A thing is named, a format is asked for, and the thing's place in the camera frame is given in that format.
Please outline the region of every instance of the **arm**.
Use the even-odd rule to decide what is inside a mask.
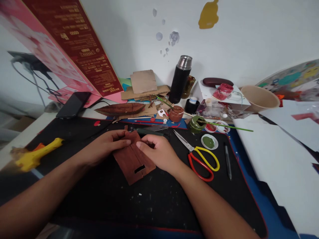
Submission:
[[[259,238],[246,221],[176,155],[161,136],[146,135],[136,145],[183,187],[206,238]]]
[[[0,238],[35,238],[70,189],[113,150],[131,144],[119,140],[126,130],[109,131],[0,207]]]

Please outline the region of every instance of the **scissor handle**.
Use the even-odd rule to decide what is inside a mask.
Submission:
[[[209,178],[204,178],[204,177],[202,177],[202,176],[200,176],[200,175],[198,174],[198,172],[197,172],[197,171],[195,170],[195,168],[194,168],[193,161],[192,161],[192,158],[191,158],[191,157],[192,157],[194,160],[196,160],[197,163],[199,163],[199,164],[202,165],[205,169],[207,169],[207,171],[210,173],[210,177],[209,177]],[[214,174],[213,174],[213,172],[212,172],[205,164],[203,164],[199,159],[197,159],[197,158],[193,155],[192,152],[190,152],[189,155],[188,155],[188,161],[189,161],[189,164],[190,164],[192,170],[193,170],[193,171],[196,173],[196,175],[197,175],[198,177],[200,177],[202,180],[204,180],[205,182],[210,182],[210,181],[212,181],[212,180],[214,179]]]
[[[219,170],[219,161],[218,161],[218,159],[216,158],[216,156],[215,156],[215,154],[213,154],[210,150],[208,150],[208,149],[205,149],[205,148],[202,148],[202,147],[196,147],[195,149],[194,149],[198,154],[199,154],[199,156],[204,160],[204,162],[207,164],[207,166],[211,169],[211,170],[213,170],[213,171],[215,171],[215,172],[217,172],[218,170]],[[202,153],[199,151],[199,150],[202,150],[202,151],[205,151],[205,152],[207,152],[207,153],[209,153],[211,156],[213,156],[213,158],[215,159],[215,161],[216,161],[216,168],[213,168],[210,164],[209,164],[209,162],[207,162],[207,160],[205,159],[205,157],[202,155]]]

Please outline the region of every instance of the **beige bowl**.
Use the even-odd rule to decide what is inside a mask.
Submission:
[[[277,108],[280,105],[278,97],[264,88],[258,86],[243,86],[240,91],[251,104],[251,106],[245,109],[246,111],[257,113],[266,109]]]

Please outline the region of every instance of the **blue table surface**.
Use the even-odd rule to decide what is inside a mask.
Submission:
[[[126,119],[122,120],[121,122],[134,122],[133,119]],[[178,125],[179,123],[172,124],[169,120],[168,126],[171,127],[173,125]],[[186,123],[184,119],[180,122],[179,128],[186,128]],[[251,175],[255,175],[252,165],[248,159],[246,151],[242,145],[240,137],[235,129],[231,129],[229,133],[231,145],[233,150],[238,156],[240,167],[243,171],[243,174],[246,178],[248,186],[260,208],[260,211],[264,217],[266,222],[266,226],[268,228],[268,238],[275,239],[275,238],[291,238],[291,239],[298,239],[298,234],[295,231],[292,231],[282,224],[278,214],[276,213],[274,207],[272,206],[270,200],[267,196],[263,195],[261,190],[258,188],[256,176],[253,178]],[[176,232],[176,231],[165,231],[165,230],[156,230],[156,229],[142,229],[139,228],[135,231],[134,236],[144,235],[147,234],[152,238],[203,238],[201,234],[192,234],[192,233],[183,233],[183,232]],[[310,238],[317,238],[313,235],[301,234],[301,239],[310,239]]]

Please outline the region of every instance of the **scissors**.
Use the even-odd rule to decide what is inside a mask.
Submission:
[[[185,147],[189,150],[189,154],[188,154],[188,160],[189,160],[189,164],[190,164],[190,166],[191,166],[191,168],[192,168],[192,170],[197,174],[197,176],[198,177],[200,177],[202,180],[204,180],[205,182],[210,182],[210,181],[212,181],[213,179],[214,179],[214,174],[213,174],[213,172],[212,172],[212,170],[213,171],[215,171],[215,172],[217,172],[218,170],[219,170],[219,161],[218,161],[218,159],[216,158],[216,156],[210,151],[210,150],[208,150],[208,149],[205,149],[205,148],[202,148],[202,147],[193,147],[193,146],[191,146],[179,133],[177,133],[174,129],[173,129],[173,131],[174,131],[174,133],[176,134],[176,136],[177,136],[177,138],[185,145]],[[204,160],[204,162],[207,164],[207,165],[205,165],[205,164],[203,164],[199,159],[197,159],[194,155],[193,155],[193,151],[196,151],[198,154],[199,154],[199,156]],[[200,152],[200,150],[202,150],[202,151],[205,151],[205,152],[208,152],[211,156],[213,156],[213,158],[215,159],[215,161],[216,161],[216,168],[213,168],[209,163],[208,163],[208,161],[205,159],[205,157],[202,155],[202,153]],[[202,177],[202,176],[200,176],[198,173],[197,173],[197,171],[195,170],[195,168],[194,168],[194,165],[193,165],[193,162],[192,162],[192,158],[196,161],[196,162],[198,162],[200,165],[202,165],[210,174],[211,174],[211,176],[209,177],[209,178],[204,178],[204,177]]]

